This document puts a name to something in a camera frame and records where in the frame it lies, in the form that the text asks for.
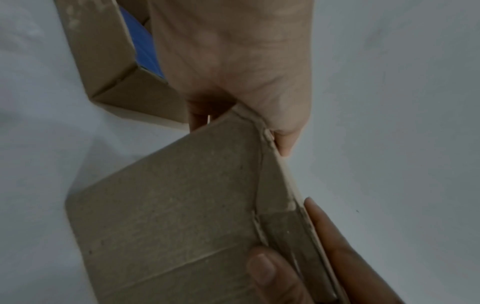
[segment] finger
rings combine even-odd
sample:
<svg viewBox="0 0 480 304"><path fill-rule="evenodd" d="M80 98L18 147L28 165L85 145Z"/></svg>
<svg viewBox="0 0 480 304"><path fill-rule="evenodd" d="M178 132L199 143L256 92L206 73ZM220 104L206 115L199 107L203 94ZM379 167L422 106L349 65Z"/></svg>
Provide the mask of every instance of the finger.
<svg viewBox="0 0 480 304"><path fill-rule="evenodd" d="M355 252L327 214L311 198L305 200L305 209L338 280L353 302L403 303L395 291Z"/></svg>
<svg viewBox="0 0 480 304"><path fill-rule="evenodd" d="M288 134L282 134L280 132L273 133L276 147L281 156L290 155L292 148L294 147L295 142L299 138L301 132L302 130L294 131Z"/></svg>
<svg viewBox="0 0 480 304"><path fill-rule="evenodd" d="M264 304L314 304L290 264L270 248L252 249L248 255L247 271Z"/></svg>
<svg viewBox="0 0 480 304"><path fill-rule="evenodd" d="M188 125L190 126L190 132L193 132L196 129L200 128L201 126L206 125L208 120L209 120L208 115L200 115L200 114L189 112Z"/></svg>

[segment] hand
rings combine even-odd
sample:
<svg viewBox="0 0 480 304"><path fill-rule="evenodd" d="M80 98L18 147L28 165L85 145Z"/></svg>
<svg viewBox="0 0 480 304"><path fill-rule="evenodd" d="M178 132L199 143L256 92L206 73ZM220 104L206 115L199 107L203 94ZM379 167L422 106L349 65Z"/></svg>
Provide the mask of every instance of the hand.
<svg viewBox="0 0 480 304"><path fill-rule="evenodd" d="M310 115L313 0L150 0L153 38L193 131L236 102L259 113L281 155Z"/></svg>
<svg viewBox="0 0 480 304"><path fill-rule="evenodd" d="M403 303L390 286L350 247L329 217L311 198L305 200L305 208L340 284L353 303ZM252 249L247 270L265 304L314 304L296 272L275 251L265 247Z"/></svg>

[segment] open cardboard box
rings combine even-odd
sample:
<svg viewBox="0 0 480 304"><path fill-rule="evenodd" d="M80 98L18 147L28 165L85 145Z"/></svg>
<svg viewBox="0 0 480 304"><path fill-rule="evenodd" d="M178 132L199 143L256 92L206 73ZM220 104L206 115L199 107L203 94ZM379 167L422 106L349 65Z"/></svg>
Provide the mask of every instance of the open cardboard box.
<svg viewBox="0 0 480 304"><path fill-rule="evenodd" d="M186 123L185 102L168 86L160 68L152 68L149 58L142 60L145 50L138 48L137 36L131 36L132 18L144 19L137 20L139 25L148 20L147 0L120 2L124 11L115 0L55 0L88 97Z"/></svg>
<svg viewBox="0 0 480 304"><path fill-rule="evenodd" d="M66 210L100 304L260 303L245 266L259 244L315 302L349 303L270 131L240 104Z"/></svg>

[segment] white background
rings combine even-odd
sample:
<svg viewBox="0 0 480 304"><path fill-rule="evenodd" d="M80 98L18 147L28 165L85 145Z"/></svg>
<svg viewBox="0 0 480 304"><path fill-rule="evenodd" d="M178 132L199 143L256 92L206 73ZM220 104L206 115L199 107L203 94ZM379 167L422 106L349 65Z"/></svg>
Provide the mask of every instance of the white background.
<svg viewBox="0 0 480 304"><path fill-rule="evenodd" d="M406 302L478 303L480 2L317 1L312 54L302 194ZM53 1L0 0L1 303L96 302L67 193L186 134L125 115L86 98Z"/></svg>

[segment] blue object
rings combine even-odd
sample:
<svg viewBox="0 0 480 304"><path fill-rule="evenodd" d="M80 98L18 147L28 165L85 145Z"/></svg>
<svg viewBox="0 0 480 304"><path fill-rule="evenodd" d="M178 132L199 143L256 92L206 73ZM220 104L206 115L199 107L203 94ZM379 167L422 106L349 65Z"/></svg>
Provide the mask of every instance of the blue object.
<svg viewBox="0 0 480 304"><path fill-rule="evenodd" d="M165 79L165 75L160 69L157 60L152 35L124 8L120 7L120 11L133 41L133 46L135 47L136 62L143 68Z"/></svg>

